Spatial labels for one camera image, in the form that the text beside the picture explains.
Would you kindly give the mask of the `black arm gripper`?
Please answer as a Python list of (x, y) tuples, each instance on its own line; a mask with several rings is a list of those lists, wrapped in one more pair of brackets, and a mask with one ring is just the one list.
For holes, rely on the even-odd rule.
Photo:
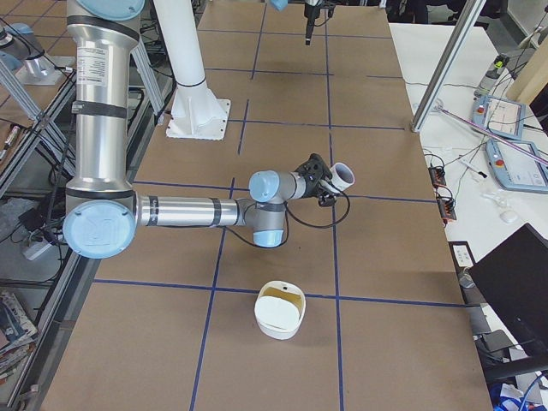
[(321, 0), (305, 0), (304, 16), (308, 19), (305, 32), (305, 45), (310, 45), (315, 27), (315, 20), (320, 15)]
[(340, 193), (341, 190), (332, 182), (322, 180), (322, 170), (305, 170), (295, 172), (295, 199), (317, 197), (319, 185), (329, 193)]

